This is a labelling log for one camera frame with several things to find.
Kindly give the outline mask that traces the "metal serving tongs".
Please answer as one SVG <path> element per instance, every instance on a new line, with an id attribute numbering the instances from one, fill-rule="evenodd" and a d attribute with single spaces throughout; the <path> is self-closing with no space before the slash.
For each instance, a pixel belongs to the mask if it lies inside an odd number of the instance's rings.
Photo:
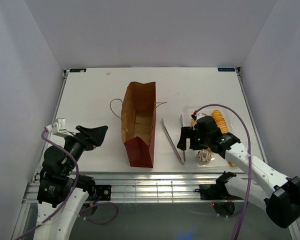
<path id="1" fill-rule="evenodd" d="M 164 131 L 164 133 L 167 137 L 167 140 L 168 140 L 170 146 L 172 147 L 172 150 L 173 150 L 174 154 L 176 155 L 176 158 L 178 159 L 179 163 L 183 166 L 186 163 L 186 161 L 181 158 L 181 156 L 180 156 L 180 154 L 177 150 L 177 147 L 174 144 L 174 142 L 173 142 L 173 140 L 172 140 L 172 138 L 169 134 L 169 131 L 168 131 L 166 125 L 165 125 L 165 121 L 164 121 L 163 118 L 161 118 L 161 124 L 162 124 L 162 127 L 163 127 L 163 131 Z"/>

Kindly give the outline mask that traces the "long ridged orange bread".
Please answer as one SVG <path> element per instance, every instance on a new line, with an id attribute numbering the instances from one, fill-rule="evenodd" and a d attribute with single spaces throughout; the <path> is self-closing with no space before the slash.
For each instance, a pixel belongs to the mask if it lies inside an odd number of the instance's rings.
<path id="1" fill-rule="evenodd" d="M 212 112 L 212 117 L 215 120 L 215 123 L 218 128 L 220 128 L 222 134 L 226 134 L 229 132 L 228 125 L 226 123 L 225 118 L 223 117 L 220 110 L 216 109 Z"/>

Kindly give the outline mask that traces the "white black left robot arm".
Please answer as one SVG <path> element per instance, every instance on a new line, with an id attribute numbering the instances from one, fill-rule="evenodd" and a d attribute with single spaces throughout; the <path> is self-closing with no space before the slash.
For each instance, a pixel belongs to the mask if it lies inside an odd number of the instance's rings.
<path id="1" fill-rule="evenodd" d="M 43 154 L 37 193 L 35 240 L 67 240 L 85 201 L 109 200 L 109 185 L 96 185 L 91 176 L 79 174 L 78 160 L 85 151 L 102 145 L 108 126 L 78 125 L 69 132 L 58 123 L 46 126 L 41 136 L 52 132 L 65 139 L 64 146 L 52 143 Z"/>

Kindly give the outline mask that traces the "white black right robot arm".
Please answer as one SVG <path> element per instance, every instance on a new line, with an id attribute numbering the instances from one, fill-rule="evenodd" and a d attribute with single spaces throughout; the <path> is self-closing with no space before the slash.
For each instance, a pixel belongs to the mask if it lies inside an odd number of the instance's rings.
<path id="1" fill-rule="evenodd" d="M 300 217 L 300 178 L 290 178 L 252 156 L 240 139 L 230 132 L 222 133 L 211 116 L 199 118 L 194 126 L 183 126 L 177 148 L 185 151 L 209 148 L 234 163 L 248 175 L 242 180 L 232 172 L 223 172 L 205 194 L 227 199 L 239 197 L 264 210 L 281 228 L 287 228 Z"/>

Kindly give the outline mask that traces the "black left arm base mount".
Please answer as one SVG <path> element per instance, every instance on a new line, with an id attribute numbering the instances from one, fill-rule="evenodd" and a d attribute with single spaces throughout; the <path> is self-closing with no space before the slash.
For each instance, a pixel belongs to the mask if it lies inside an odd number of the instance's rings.
<path id="1" fill-rule="evenodd" d="M 95 185 L 89 194 L 89 201 L 110 201 L 112 194 L 111 185 Z"/>

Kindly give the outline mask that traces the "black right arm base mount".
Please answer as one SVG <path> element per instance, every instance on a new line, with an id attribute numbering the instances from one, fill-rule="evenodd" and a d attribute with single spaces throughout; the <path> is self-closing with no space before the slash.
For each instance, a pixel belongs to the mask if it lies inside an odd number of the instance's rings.
<path id="1" fill-rule="evenodd" d="M 236 176 L 237 175 L 233 172 L 224 171 L 222 175 L 215 180 L 215 183 L 200 184 L 194 192 L 200 194 L 201 200 L 241 200 L 242 198 L 238 196 L 230 195 L 226 189 L 226 183 Z"/>

